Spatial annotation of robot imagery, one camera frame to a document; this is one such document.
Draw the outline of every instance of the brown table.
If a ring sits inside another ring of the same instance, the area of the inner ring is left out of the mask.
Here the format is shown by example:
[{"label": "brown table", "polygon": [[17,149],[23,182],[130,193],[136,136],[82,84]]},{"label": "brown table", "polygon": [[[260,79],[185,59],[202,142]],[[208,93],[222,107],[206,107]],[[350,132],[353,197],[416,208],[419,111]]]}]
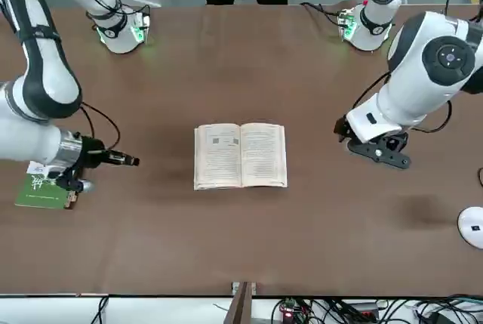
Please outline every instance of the brown table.
[{"label": "brown table", "polygon": [[[402,8],[398,26],[423,9]],[[173,8],[154,12],[149,45],[119,56],[82,11],[54,17],[85,100],[117,121],[119,149],[141,166],[93,171],[95,192],[52,211],[14,206],[26,164],[2,162],[0,292],[218,295],[249,280],[272,295],[483,294],[483,252],[456,227],[483,198],[481,97],[454,99],[442,132],[411,134],[413,165],[398,171],[332,134],[386,71],[389,44],[357,52],[299,6]],[[4,20],[0,34],[2,79],[12,79],[23,55]],[[285,126],[289,188],[193,192],[193,128],[255,120]],[[88,133],[80,113],[62,123]]]}]

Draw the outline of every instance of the open book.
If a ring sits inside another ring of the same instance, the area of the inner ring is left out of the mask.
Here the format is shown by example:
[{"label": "open book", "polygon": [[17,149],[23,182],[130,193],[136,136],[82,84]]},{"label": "open book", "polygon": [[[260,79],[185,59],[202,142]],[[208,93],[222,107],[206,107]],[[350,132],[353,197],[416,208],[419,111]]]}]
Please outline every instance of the open book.
[{"label": "open book", "polygon": [[283,126],[252,123],[195,129],[195,190],[286,187]]}]

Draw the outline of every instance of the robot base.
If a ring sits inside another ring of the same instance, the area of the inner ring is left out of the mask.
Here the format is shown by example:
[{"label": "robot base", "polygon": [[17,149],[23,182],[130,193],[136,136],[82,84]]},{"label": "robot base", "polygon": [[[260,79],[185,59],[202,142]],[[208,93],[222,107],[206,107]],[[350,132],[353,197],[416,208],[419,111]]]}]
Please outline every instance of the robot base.
[{"label": "robot base", "polygon": [[[127,13],[131,13],[132,9],[123,7]],[[118,36],[111,39],[104,35],[100,30],[100,41],[115,54],[126,54],[134,50],[138,45],[147,42],[149,31],[149,16],[142,12],[128,15],[126,26],[119,32]]]},{"label": "robot base", "polygon": [[337,18],[339,24],[346,24],[347,28],[340,27],[342,39],[361,51],[376,51],[389,38],[391,25],[380,35],[371,35],[369,29],[361,22],[361,11],[364,5],[356,5],[353,9],[346,9]]},{"label": "robot base", "polygon": [[458,216],[458,230],[471,246],[483,249],[483,208],[469,207]]},{"label": "robot base", "polygon": [[411,159],[400,153],[407,142],[408,133],[382,137],[375,143],[361,143],[357,139],[351,139],[347,143],[347,149],[355,154],[371,158],[376,163],[408,169],[411,165]]}]

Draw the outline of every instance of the wire bundle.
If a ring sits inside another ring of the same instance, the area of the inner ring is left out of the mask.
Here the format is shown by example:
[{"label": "wire bundle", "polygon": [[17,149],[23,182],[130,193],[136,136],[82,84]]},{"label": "wire bundle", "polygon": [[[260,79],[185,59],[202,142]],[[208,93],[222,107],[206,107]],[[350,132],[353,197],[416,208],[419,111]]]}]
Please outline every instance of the wire bundle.
[{"label": "wire bundle", "polygon": [[[274,323],[274,315],[276,308],[280,306],[285,300],[281,299],[273,308],[272,315],[271,315],[271,323]],[[313,320],[316,322],[321,322],[325,324],[325,320],[328,316],[330,316],[337,324],[354,324],[354,323],[374,323],[374,324],[384,324],[387,322],[403,322],[405,324],[413,324],[406,319],[399,319],[394,318],[395,313],[401,309],[407,302],[412,301],[410,299],[394,300],[390,305],[386,306],[386,312],[379,320],[372,320],[371,318],[363,315],[357,309],[355,309],[351,304],[348,304],[342,301],[339,298],[324,298],[321,301],[326,303],[326,306],[322,305],[317,300],[310,300],[310,305],[308,305],[302,298],[298,298],[297,304],[303,308],[306,312],[306,321],[304,324],[313,324]],[[433,310],[433,313],[438,313],[443,310],[449,310],[450,312],[454,313],[456,318],[458,318],[459,324],[465,324],[462,320],[465,319],[466,324],[478,324],[478,320],[475,317],[476,313],[483,313],[483,309],[480,310],[466,310],[458,307],[459,304],[465,302],[472,302],[474,304],[481,304],[483,305],[483,297],[476,297],[471,295],[452,295],[447,298],[442,299],[423,299],[417,301],[414,307],[419,308],[422,307],[422,310],[415,310],[414,313],[417,316],[418,324],[429,324],[427,322],[427,318],[424,316],[425,311],[428,309],[429,306],[435,305],[437,308]],[[319,318],[315,315],[314,310],[312,309],[312,305],[317,304],[325,314],[322,318]]]},{"label": "wire bundle", "polygon": [[122,9],[122,7],[127,6],[126,4],[122,3],[120,0],[116,0],[118,3],[116,3],[117,8],[113,8],[106,3],[104,3],[102,0],[94,0],[98,5],[100,5],[102,8],[106,9],[109,13],[111,14],[120,14],[120,15],[131,15],[131,14],[136,14],[143,12],[144,10],[147,10],[147,14],[151,13],[151,7],[149,5],[144,5],[143,7],[132,11],[132,12],[126,12]]},{"label": "wire bundle", "polygon": [[302,2],[302,3],[300,3],[300,5],[303,5],[305,8],[311,7],[313,9],[315,9],[317,12],[321,12],[323,15],[325,15],[325,17],[328,19],[328,21],[331,22],[332,24],[334,24],[335,26],[342,27],[342,28],[347,28],[347,25],[346,24],[339,24],[337,22],[334,22],[331,19],[331,17],[339,17],[340,16],[340,12],[327,12],[324,9],[324,7],[322,7],[321,4],[314,5],[313,3]]}]

